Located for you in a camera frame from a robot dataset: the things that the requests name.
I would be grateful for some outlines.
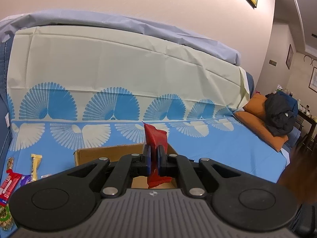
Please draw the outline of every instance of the orange cushion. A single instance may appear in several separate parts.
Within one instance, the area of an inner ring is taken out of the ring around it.
[[[287,135],[274,137],[265,127],[265,123],[253,114],[241,111],[236,112],[235,117],[277,152],[279,152],[283,144],[288,141]]]
[[[259,93],[253,95],[248,104],[243,108],[246,112],[255,115],[260,118],[262,121],[265,121],[265,107],[264,102],[267,98]]]

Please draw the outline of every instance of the beige wall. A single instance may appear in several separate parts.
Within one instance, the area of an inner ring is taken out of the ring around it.
[[[313,73],[313,66],[310,65],[311,60],[309,58],[306,58],[305,61],[303,54],[296,53],[294,55],[291,76],[286,88],[294,93],[294,98],[301,100],[302,105],[309,105],[310,113],[317,116],[317,93],[308,88]],[[303,125],[304,131],[309,132],[310,124],[304,121]]]
[[[257,82],[271,34],[275,0],[0,0],[0,19],[50,8],[110,12],[196,31],[237,49]]]
[[[291,71],[286,66],[286,59],[290,44],[292,45],[293,51],[296,52],[288,24],[273,22],[266,57],[259,81],[256,85],[256,90],[261,94],[266,95],[273,92],[276,90],[277,85],[281,85],[286,88],[291,74]],[[273,66],[269,64],[270,60],[277,62],[277,65]]]

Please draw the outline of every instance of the wooden table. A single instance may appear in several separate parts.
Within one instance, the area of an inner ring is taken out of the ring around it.
[[[311,124],[310,130],[309,130],[309,132],[307,134],[307,138],[306,138],[305,141],[303,141],[303,142],[305,142],[304,146],[305,146],[305,151],[306,151],[307,147],[308,147],[308,144],[309,144],[309,142],[310,142],[310,140],[311,140],[311,138],[313,136],[313,133],[315,131],[316,122],[312,118],[310,118],[310,116],[307,116],[305,113],[303,113],[300,110],[298,110],[298,115],[300,117],[304,118],[304,120],[306,120],[307,122],[309,122]]]

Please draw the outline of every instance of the red wrapper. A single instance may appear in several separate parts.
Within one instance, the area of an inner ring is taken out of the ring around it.
[[[162,183],[171,182],[171,177],[160,177],[158,175],[156,148],[163,145],[165,153],[167,152],[167,132],[157,130],[153,125],[144,124],[146,144],[151,146],[151,174],[147,178],[147,184],[150,188],[154,188]]]
[[[0,187],[0,205],[5,206],[9,197],[21,178],[21,174],[10,172]]]

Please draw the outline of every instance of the yellow snack bar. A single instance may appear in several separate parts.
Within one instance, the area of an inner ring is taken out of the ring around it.
[[[31,154],[32,157],[32,171],[31,171],[31,181],[37,180],[37,168],[41,163],[42,155]]]

